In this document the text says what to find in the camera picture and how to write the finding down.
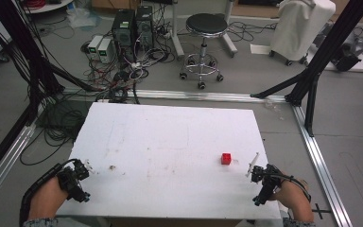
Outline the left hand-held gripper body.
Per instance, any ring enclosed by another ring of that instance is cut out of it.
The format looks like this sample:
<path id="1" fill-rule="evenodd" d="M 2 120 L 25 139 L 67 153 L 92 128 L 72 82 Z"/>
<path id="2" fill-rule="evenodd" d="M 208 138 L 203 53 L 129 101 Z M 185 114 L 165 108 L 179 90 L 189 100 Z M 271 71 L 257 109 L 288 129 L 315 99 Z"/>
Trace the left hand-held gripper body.
<path id="1" fill-rule="evenodd" d="M 57 174 L 60 188 L 68 193 L 68 200 L 87 202 L 90 194 L 82 189 L 79 182 L 90 176 L 89 170 L 79 159 L 72 159 L 71 162 L 74 167 L 67 166 Z"/>

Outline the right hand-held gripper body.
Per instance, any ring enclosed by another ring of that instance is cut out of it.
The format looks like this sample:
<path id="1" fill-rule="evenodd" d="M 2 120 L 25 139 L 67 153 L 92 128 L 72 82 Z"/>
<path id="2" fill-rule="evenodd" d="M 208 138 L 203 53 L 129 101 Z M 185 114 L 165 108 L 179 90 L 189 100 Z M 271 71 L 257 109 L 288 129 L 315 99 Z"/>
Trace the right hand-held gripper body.
<path id="1" fill-rule="evenodd" d="M 254 166 L 251 171 L 251 180 L 261 183 L 262 188 L 252 201 L 256 206 L 265 204 L 274 194 L 274 189 L 281 185 L 282 171 L 274 165 L 267 164 L 266 167 Z"/>

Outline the person's left hand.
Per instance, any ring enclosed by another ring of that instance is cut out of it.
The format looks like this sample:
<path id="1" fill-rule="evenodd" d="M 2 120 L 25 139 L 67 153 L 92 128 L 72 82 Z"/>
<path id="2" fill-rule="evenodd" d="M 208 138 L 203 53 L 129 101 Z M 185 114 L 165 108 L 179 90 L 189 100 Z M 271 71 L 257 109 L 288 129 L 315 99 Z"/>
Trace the person's left hand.
<path id="1" fill-rule="evenodd" d="M 35 195 L 37 204 L 46 209 L 58 210 L 67 199 L 68 193 L 61 189 L 59 179 L 48 180 Z"/>

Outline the person's right hand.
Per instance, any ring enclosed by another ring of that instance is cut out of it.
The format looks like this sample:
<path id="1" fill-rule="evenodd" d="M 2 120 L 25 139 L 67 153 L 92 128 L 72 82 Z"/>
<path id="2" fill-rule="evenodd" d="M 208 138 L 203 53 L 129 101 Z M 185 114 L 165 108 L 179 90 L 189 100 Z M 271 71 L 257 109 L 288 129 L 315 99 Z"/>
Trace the person's right hand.
<path id="1" fill-rule="evenodd" d="M 303 191 L 296 184 L 288 181 L 282 182 L 281 189 L 273 193 L 269 199 L 279 201 L 283 206 L 291 210 L 303 210 L 310 207 L 310 203 Z"/>

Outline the white bench power supply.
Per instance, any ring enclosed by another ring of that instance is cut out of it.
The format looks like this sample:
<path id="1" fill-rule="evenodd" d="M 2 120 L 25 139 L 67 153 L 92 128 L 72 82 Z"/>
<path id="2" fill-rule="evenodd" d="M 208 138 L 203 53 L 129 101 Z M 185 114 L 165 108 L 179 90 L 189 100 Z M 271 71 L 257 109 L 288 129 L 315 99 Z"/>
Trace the white bench power supply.
<path id="1" fill-rule="evenodd" d="M 98 48 L 98 55 L 102 63 L 110 63 L 113 57 L 112 40 L 104 38 Z"/>
<path id="2" fill-rule="evenodd" d="M 90 58 L 93 61 L 100 60 L 99 54 L 98 54 L 98 48 L 100 46 L 102 39 L 103 39 L 102 35 L 95 35 L 87 46 L 89 54 L 90 54 Z"/>

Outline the black round stool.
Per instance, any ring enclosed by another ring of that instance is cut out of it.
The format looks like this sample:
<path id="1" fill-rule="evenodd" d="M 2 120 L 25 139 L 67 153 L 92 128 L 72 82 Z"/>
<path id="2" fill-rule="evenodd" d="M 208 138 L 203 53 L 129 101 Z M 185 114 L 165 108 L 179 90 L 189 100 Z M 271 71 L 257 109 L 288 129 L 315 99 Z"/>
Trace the black round stool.
<path id="1" fill-rule="evenodd" d="M 196 75 L 199 79 L 198 88 L 206 87 L 204 76 L 216 74 L 216 80 L 224 80 L 218 69 L 217 59 L 207 52 L 207 40 L 219 38 L 228 30 L 227 22 L 220 16 L 211 13 L 198 13 L 187 18 L 185 27 L 194 36 L 201 37 L 199 53 L 189 54 L 184 58 L 180 79 L 187 79 L 189 75 Z"/>

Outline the black computer tower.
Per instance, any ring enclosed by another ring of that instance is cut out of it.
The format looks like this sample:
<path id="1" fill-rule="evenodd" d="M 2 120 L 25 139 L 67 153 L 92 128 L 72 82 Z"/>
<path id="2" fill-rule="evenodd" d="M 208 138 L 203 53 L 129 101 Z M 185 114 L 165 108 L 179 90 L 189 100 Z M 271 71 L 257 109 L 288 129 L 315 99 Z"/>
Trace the black computer tower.
<path id="1" fill-rule="evenodd" d="M 136 41 L 135 26 L 134 9 L 120 9 L 116 12 L 112 23 L 112 36 L 120 62 L 125 62 L 125 57 L 133 57 L 132 50 Z"/>
<path id="2" fill-rule="evenodd" d="M 136 10 L 136 25 L 140 47 L 148 51 L 153 44 L 152 6 L 139 6 Z"/>

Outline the black device on floor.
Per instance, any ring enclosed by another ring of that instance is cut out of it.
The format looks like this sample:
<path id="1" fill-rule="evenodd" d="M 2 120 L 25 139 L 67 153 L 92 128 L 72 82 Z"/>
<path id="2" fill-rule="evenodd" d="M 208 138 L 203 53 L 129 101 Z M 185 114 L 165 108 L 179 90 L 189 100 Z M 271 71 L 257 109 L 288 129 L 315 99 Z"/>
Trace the black device on floor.
<path id="1" fill-rule="evenodd" d="M 346 72 L 360 62 L 359 55 L 363 53 L 363 38 L 355 35 L 353 32 L 349 34 L 337 50 L 331 63 L 340 72 Z"/>

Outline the white covered cart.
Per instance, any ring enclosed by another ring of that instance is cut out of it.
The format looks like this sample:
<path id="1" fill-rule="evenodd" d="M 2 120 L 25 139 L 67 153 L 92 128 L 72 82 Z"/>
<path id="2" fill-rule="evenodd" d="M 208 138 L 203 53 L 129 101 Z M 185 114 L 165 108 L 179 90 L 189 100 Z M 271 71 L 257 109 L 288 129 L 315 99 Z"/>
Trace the white covered cart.
<path id="1" fill-rule="evenodd" d="M 335 11 L 331 0 L 283 0 L 269 55 L 279 54 L 287 65 L 301 60 Z"/>

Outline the clear plastic bag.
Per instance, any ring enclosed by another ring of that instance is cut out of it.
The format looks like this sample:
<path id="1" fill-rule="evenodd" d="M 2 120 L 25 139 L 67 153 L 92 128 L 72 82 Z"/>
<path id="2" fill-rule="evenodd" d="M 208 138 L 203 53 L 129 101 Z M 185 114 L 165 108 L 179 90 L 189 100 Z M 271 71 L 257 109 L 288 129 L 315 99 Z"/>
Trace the clear plastic bag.
<path id="1" fill-rule="evenodd" d="M 68 9 L 66 13 L 69 26 L 72 28 L 96 27 L 100 23 L 100 18 L 88 9 Z"/>

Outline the white floor board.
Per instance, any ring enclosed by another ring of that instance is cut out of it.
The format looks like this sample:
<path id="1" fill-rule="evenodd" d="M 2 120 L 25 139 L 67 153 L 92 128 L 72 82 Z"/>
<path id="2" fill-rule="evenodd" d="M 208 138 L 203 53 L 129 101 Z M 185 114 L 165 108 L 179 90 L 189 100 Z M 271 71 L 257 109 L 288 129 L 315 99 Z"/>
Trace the white floor board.
<path id="1" fill-rule="evenodd" d="M 309 49 L 308 50 L 308 55 L 307 55 L 307 61 L 311 62 L 314 55 L 315 55 L 316 51 L 313 49 Z M 363 54 L 361 54 L 359 56 L 360 62 L 358 62 L 356 65 L 354 65 L 351 69 L 350 72 L 356 72 L 356 73 L 363 73 Z M 331 63 L 329 62 L 327 64 L 327 66 L 325 67 L 326 70 L 328 71 L 336 71 L 337 72 L 337 68 Z"/>

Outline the round white table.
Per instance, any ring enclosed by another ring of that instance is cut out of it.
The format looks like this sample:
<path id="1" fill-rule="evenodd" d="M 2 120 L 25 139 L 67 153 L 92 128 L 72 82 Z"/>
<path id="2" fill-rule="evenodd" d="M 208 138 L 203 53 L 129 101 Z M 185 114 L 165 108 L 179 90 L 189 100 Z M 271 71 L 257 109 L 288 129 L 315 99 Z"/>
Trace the round white table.
<path id="1" fill-rule="evenodd" d="M 36 14 L 61 9 L 74 0 L 22 0 L 22 9 L 28 14 Z"/>

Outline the aluminium floor rail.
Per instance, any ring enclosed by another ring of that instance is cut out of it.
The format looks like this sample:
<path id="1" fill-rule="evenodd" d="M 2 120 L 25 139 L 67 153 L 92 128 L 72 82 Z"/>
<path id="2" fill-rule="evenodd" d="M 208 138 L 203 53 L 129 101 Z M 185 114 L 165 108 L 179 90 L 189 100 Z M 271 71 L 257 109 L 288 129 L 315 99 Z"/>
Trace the aluminium floor rail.
<path id="1" fill-rule="evenodd" d="M 23 127 L 20 132 L 16 134 L 14 140 L 9 143 L 9 147 L 4 149 L 5 154 L 0 160 L 0 186 L 19 159 L 21 152 L 30 141 L 35 130 L 35 125 Z"/>
<path id="2" fill-rule="evenodd" d="M 245 94 L 227 93 L 181 92 L 140 89 L 137 89 L 135 92 L 128 91 L 128 97 L 134 97 L 134 95 L 137 95 L 138 99 L 172 99 L 232 103 L 285 103 L 285 98 L 283 96 L 267 96 L 265 98 L 258 98 Z"/>
<path id="3" fill-rule="evenodd" d="M 337 227 L 354 227 L 340 198 L 340 195 L 338 194 L 337 188 L 329 172 L 327 164 L 324 161 L 316 138 L 311 136 L 304 126 L 303 109 L 301 107 L 293 107 L 292 111 L 295 114 L 311 162 L 313 163 L 315 171 L 318 175 L 321 187 L 329 203 Z"/>

